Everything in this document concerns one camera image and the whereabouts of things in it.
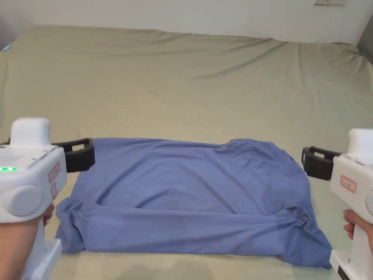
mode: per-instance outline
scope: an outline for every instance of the hand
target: hand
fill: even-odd
[[[344,229],[348,232],[348,236],[353,239],[355,224],[368,234],[369,247],[373,254],[373,225],[366,222],[352,210],[343,211],[345,221],[348,222]]]
[[[54,206],[50,205],[40,217],[22,223],[0,224],[0,279],[21,279],[28,256],[35,242],[38,224],[44,226],[52,217]]]

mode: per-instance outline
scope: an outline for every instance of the gripper handle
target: gripper handle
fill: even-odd
[[[360,279],[373,279],[373,255],[369,248],[368,235],[358,225],[355,225],[354,229],[350,265],[361,276]]]

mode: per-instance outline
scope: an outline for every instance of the white wall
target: white wall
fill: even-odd
[[[0,44],[33,25],[152,28],[356,44],[372,0],[344,7],[314,0],[0,0]]]

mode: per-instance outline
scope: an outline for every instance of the green led light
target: green led light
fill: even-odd
[[[0,171],[15,171],[17,168],[15,167],[0,167]]]

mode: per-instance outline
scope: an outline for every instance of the mattress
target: mattress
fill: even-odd
[[[35,27],[0,53],[0,141],[12,122],[48,118],[52,141],[145,137],[205,143],[272,141],[298,163],[304,146],[346,151],[373,124],[373,67],[347,44],[156,30]],[[69,174],[55,203],[69,196]],[[310,178],[318,225],[350,249],[346,207]],[[55,236],[55,216],[46,237]],[[330,279],[275,257],[82,252],[51,279]]]

